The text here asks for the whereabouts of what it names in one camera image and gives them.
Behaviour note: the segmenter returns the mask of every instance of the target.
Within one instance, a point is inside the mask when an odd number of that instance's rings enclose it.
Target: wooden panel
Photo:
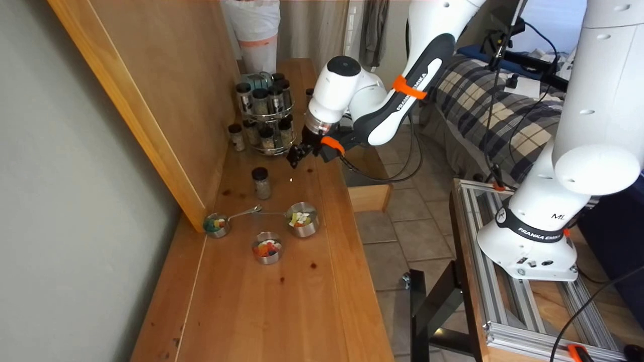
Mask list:
[[[374,147],[354,147],[346,152],[352,168],[345,168],[350,204],[356,213],[385,211],[390,196],[390,185],[385,166]]]
[[[178,359],[203,250],[206,235],[183,218],[147,308],[133,361]]]
[[[217,2],[50,0],[195,229],[213,205],[238,66]]]

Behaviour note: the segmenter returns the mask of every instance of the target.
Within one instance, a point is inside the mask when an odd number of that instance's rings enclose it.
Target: metal rail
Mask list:
[[[482,287],[482,301],[485,312],[485,329],[489,347],[505,349],[518,354],[528,354],[533,359],[548,359],[555,335],[548,334],[541,312],[538,308],[536,295],[530,282],[511,279],[509,275],[498,275],[498,268],[477,245],[477,234],[487,223],[484,213],[494,216],[501,198],[509,196],[507,191],[495,191],[492,185],[461,181],[464,202],[465,202],[465,220],[469,229],[472,252],[477,266],[477,277]],[[511,306],[501,298],[499,277],[507,277],[509,295],[515,301],[515,312],[522,319],[522,325],[509,325],[507,314]],[[582,282],[560,283],[563,287],[565,306],[569,315],[586,304],[591,298]],[[618,342],[608,332],[607,324],[601,317],[601,312],[591,304],[577,317],[577,334],[584,337],[576,345],[582,345],[594,361],[624,361],[624,354]],[[558,361],[568,361],[565,353],[558,353]]]

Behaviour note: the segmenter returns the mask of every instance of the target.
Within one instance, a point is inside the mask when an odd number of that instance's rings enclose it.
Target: black stand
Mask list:
[[[424,292],[422,271],[410,270],[405,279],[410,289],[410,362],[430,362],[430,347],[477,357],[472,335],[442,328],[464,304],[458,263],[452,262],[431,293]]]

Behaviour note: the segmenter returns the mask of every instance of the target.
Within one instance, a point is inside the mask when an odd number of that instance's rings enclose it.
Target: tiled floor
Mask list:
[[[443,151],[424,141],[422,132],[417,134],[420,143],[415,143],[410,126],[402,126],[397,138],[378,147],[378,154],[388,175],[397,175],[408,154],[413,159],[406,169],[413,169],[418,154],[422,154],[420,171],[402,183],[394,183],[387,213],[359,213],[367,257],[397,362],[410,361],[410,308],[408,292],[401,283],[402,273],[410,268],[422,270],[427,289],[431,289],[443,268],[455,257],[450,220],[453,178],[443,161]],[[450,319],[450,328],[465,332],[464,309]],[[431,361],[472,362],[473,359],[431,350]]]

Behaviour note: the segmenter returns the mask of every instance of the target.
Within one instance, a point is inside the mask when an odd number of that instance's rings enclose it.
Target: gray wall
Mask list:
[[[0,361],[126,361],[178,207],[43,0],[0,0]]]

